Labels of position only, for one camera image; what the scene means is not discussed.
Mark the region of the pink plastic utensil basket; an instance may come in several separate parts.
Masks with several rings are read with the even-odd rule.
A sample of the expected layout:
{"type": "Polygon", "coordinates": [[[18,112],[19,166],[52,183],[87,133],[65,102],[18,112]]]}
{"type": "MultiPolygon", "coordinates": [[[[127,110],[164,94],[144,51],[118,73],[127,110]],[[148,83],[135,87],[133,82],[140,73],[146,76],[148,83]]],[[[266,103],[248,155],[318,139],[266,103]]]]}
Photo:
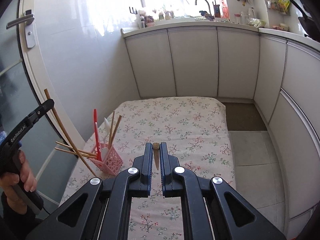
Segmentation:
{"type": "Polygon", "coordinates": [[[113,145],[110,149],[102,148],[101,159],[102,161],[92,158],[91,162],[105,174],[116,176],[119,173],[123,160],[113,145]]]}

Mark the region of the red plastic spoon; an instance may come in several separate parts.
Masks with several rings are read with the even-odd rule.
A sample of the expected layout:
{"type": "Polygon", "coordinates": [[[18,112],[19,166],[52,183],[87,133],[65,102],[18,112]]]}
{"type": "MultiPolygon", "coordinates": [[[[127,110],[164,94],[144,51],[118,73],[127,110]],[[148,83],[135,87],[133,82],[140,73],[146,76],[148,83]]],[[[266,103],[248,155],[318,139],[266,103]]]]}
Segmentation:
{"type": "Polygon", "coordinates": [[[94,124],[95,142],[96,142],[96,148],[97,148],[97,160],[102,161],[96,109],[93,109],[93,124],[94,124]]]}

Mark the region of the white plastic spoon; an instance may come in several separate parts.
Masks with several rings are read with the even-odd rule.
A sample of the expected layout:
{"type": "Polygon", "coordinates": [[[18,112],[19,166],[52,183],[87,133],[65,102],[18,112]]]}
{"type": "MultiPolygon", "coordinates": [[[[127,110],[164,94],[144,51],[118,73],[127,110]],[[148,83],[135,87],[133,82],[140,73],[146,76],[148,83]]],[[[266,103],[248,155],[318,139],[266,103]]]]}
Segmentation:
{"type": "Polygon", "coordinates": [[[110,131],[111,131],[111,125],[108,122],[107,118],[104,118],[104,125],[105,125],[105,132],[106,132],[106,136],[105,136],[105,140],[106,140],[109,136],[110,131]]]}

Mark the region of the chrome kitchen faucet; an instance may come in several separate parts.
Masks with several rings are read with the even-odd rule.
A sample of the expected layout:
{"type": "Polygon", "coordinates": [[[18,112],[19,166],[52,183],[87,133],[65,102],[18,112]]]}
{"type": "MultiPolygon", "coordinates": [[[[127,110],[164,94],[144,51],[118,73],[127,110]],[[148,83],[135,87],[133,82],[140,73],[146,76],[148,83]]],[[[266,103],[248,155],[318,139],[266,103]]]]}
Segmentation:
{"type": "Polygon", "coordinates": [[[195,0],[195,5],[199,9],[199,14],[209,21],[213,21],[214,16],[207,0],[195,0]]]}

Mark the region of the floral tablecloth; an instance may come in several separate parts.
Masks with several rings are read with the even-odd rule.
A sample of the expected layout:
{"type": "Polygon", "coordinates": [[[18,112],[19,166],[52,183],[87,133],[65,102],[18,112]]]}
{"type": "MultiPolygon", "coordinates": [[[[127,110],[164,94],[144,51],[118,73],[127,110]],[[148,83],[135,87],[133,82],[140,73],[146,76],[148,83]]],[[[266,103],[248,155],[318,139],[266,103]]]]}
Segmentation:
{"type": "MultiPolygon", "coordinates": [[[[144,153],[146,143],[165,142],[168,153],[197,176],[220,176],[235,186],[234,158],[225,106],[214,98],[170,97],[127,101],[108,117],[117,129],[113,142],[122,170],[144,153]]],[[[165,198],[161,173],[152,169],[148,198],[132,200],[129,239],[182,239],[179,198],[165,198]]]]}

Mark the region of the clear plastic bottle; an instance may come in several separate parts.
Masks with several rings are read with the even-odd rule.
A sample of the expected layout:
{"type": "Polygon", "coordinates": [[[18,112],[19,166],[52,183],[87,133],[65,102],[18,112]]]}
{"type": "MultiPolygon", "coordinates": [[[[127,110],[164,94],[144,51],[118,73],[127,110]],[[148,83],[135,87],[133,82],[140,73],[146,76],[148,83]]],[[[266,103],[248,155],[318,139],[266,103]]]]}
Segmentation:
{"type": "Polygon", "coordinates": [[[252,25],[253,24],[253,19],[255,18],[255,11],[254,8],[248,8],[248,24],[252,25]]]}

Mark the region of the yellow snack bag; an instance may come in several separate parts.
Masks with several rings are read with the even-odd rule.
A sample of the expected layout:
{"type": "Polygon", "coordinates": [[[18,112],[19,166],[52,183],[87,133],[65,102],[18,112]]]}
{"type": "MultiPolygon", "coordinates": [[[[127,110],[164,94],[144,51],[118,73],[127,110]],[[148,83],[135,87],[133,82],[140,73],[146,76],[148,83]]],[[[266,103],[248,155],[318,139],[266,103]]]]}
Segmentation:
{"type": "Polygon", "coordinates": [[[289,13],[290,0],[278,0],[278,9],[282,14],[289,13]]]}

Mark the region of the black wok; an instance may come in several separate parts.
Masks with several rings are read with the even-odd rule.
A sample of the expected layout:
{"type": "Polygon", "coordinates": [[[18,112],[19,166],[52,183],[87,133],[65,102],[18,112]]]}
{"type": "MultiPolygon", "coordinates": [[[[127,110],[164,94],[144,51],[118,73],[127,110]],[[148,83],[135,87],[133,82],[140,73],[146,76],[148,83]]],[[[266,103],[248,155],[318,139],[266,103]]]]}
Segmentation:
{"type": "Polygon", "coordinates": [[[313,40],[319,42],[320,32],[314,20],[311,17],[309,17],[294,0],[289,1],[302,13],[302,16],[299,16],[298,20],[302,25],[303,29],[313,40]]]}

